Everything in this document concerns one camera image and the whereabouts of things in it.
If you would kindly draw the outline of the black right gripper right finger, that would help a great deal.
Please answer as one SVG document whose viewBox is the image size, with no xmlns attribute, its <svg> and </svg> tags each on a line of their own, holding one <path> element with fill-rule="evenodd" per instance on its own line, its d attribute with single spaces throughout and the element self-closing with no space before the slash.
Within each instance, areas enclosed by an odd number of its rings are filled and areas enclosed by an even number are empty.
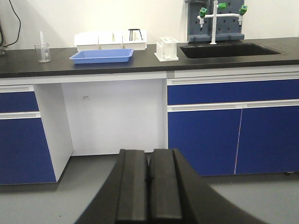
<svg viewBox="0 0 299 224">
<path fill-rule="evenodd" d="M 154 150 L 149 176 L 152 224 L 263 223 L 215 191 L 178 149 Z"/>
</svg>

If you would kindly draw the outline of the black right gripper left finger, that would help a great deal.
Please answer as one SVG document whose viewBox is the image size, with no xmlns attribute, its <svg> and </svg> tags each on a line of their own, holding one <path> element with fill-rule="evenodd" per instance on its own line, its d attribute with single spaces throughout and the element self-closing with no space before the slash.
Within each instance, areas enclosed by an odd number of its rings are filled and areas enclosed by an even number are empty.
<svg viewBox="0 0 299 224">
<path fill-rule="evenodd" d="M 142 150 L 120 150 L 108 178 L 77 219 L 78 224 L 147 222 L 147 159 Z"/>
</svg>

